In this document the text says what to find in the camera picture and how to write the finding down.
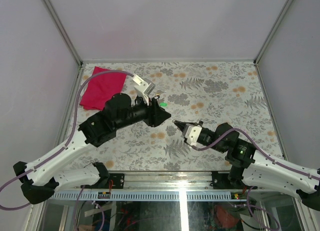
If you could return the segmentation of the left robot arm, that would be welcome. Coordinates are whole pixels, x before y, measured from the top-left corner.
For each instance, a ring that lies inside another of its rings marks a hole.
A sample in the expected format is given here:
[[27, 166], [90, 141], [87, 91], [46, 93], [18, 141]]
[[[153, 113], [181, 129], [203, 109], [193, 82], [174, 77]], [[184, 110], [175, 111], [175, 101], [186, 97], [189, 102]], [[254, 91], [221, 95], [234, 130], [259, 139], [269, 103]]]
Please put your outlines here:
[[138, 122], [152, 128], [161, 125], [171, 114], [159, 106], [157, 99], [153, 97], [146, 103], [142, 97], [131, 100], [129, 95], [117, 93], [105, 103], [102, 111], [81, 123], [66, 141], [37, 160], [17, 162], [13, 170], [22, 183], [24, 197], [35, 205], [73, 187], [110, 187], [110, 174], [102, 162], [71, 171], [63, 168], [85, 152], [114, 139], [122, 128]]

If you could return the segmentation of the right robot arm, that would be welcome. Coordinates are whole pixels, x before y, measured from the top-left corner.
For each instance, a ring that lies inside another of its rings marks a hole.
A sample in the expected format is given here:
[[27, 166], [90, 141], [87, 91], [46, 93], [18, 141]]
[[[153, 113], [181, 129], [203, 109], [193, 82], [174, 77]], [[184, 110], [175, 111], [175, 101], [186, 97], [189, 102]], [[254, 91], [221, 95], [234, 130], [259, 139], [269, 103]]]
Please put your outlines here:
[[310, 209], [320, 209], [320, 171], [278, 158], [258, 147], [239, 128], [228, 123], [212, 131], [203, 122], [173, 123], [182, 132], [184, 142], [196, 151], [213, 149], [225, 154], [230, 163], [228, 175], [217, 179], [220, 189], [258, 187], [289, 195]]

